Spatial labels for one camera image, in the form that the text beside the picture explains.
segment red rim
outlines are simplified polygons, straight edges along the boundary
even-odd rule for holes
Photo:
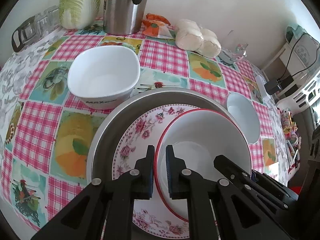
[[[182,216],[180,216],[179,214],[177,214],[171,207],[170,205],[166,202],[163,194],[162,194],[162,191],[161,191],[161,187],[160,187],[160,183],[159,183],[159,180],[158,180],[158,169],[157,169],[157,164],[158,164],[158,155],[159,155],[159,150],[160,150],[160,146],[162,144],[162,140],[164,138],[164,135],[167,133],[168,129],[170,128],[170,126],[178,119],[180,118],[181,116],[185,115],[185,114],[188,114],[188,113],[191,113],[193,111],[211,111],[211,112],[215,112],[217,114],[220,114],[222,115],[224,118],[226,118],[228,121],[230,121],[238,130],[239,132],[241,133],[242,137],[244,138],[244,141],[246,142],[247,144],[247,148],[248,148],[248,151],[249,151],[249,156],[250,156],[250,167],[251,167],[251,170],[252,170],[252,161],[251,161],[251,155],[250,155],[250,149],[249,149],[249,145],[248,145],[248,142],[244,136],[244,134],[241,132],[241,130],[238,128],[238,126],[232,121],[230,120],[228,117],[226,117],[224,114],[222,113],[219,113],[217,111],[214,111],[214,110],[211,110],[211,109],[205,109],[205,108],[202,108],[202,109],[192,109],[192,110],[188,110],[186,112],[184,112],[183,114],[180,114],[178,115],[175,119],[173,119],[169,124],[168,126],[164,129],[162,135],[160,136],[160,139],[158,141],[158,144],[157,144],[157,148],[156,148],[156,152],[155,152],[155,158],[154,158],[154,161],[153,161],[153,173],[154,173],[154,178],[155,178],[155,183],[156,183],[156,188],[158,190],[158,193],[160,195],[160,198],[162,200],[162,202],[164,203],[164,205],[167,207],[167,209],[169,209],[169,211],[174,214],[177,218],[180,218],[181,220],[185,221],[185,222],[189,222],[189,220],[183,218]]]

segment wall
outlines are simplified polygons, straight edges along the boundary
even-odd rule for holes
[[[0,65],[12,54],[12,32],[28,17],[59,0],[19,0],[0,29]],[[247,42],[248,59],[262,66],[284,44],[284,29],[290,22],[302,25],[315,39],[320,31],[300,0],[148,0],[146,13],[195,20],[223,39],[233,29]]]

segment white oval dish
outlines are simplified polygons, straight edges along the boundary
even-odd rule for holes
[[[236,119],[248,143],[256,143],[260,137],[260,121],[250,100],[234,92],[228,95],[225,108]]]
[[[185,111],[197,109],[185,104],[171,104],[154,108],[137,120],[122,136],[112,162],[112,179],[134,168],[144,158],[148,145],[156,146],[168,124]],[[150,200],[135,200],[132,221],[142,230],[163,238],[189,237],[187,220],[179,219],[167,209],[154,184]]]
[[[217,155],[225,155],[251,174],[250,151],[244,135],[227,117],[209,109],[193,109],[176,117],[164,130],[157,144],[154,176],[160,197],[177,217],[188,219],[187,200],[172,200],[168,192],[165,160],[167,145],[174,155],[185,161],[187,168],[205,179],[225,178],[215,167]]]
[[[113,109],[129,98],[139,76],[139,59],[131,49],[100,46],[76,57],[68,73],[68,88],[91,108]]]

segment power cord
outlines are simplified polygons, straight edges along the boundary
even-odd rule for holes
[[[288,59],[288,63],[287,63],[287,65],[286,65],[286,67],[285,67],[284,73],[283,73],[283,75],[278,79],[278,82],[279,82],[279,83],[282,82],[281,79],[282,79],[282,77],[284,76],[285,72],[286,72],[287,69],[288,69],[289,61],[290,61],[292,52],[293,52],[293,50],[294,50],[294,47],[295,47],[295,46],[297,45],[297,43],[301,40],[301,38],[302,38],[304,35],[306,35],[306,34],[309,35],[313,40],[315,40],[315,41],[319,44],[318,48],[316,49],[316,55],[317,55],[317,56],[316,56],[316,60],[315,60],[309,67],[307,67],[307,68],[305,68],[305,69],[303,69],[303,70],[300,70],[300,71],[298,71],[297,73],[293,74],[292,77],[294,77],[296,74],[299,74],[300,72],[305,71],[305,70],[307,70],[308,68],[312,67],[312,66],[314,65],[314,63],[316,63],[316,61],[318,60],[318,49],[320,49],[320,43],[319,43],[316,39],[314,39],[309,33],[303,33],[303,34],[300,36],[300,38],[296,41],[296,43],[293,45],[293,47],[292,47],[292,49],[291,49],[291,53],[290,53],[290,56],[289,56],[289,59]]]

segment floral plate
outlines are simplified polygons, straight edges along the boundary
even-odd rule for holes
[[[146,156],[148,145],[156,147],[164,129],[174,118],[196,108],[184,104],[159,106],[135,120],[117,146],[112,162],[112,179],[133,169],[136,161]],[[132,221],[155,236],[169,239],[189,237],[189,224],[167,209],[157,190],[153,190],[150,200],[135,200]]]

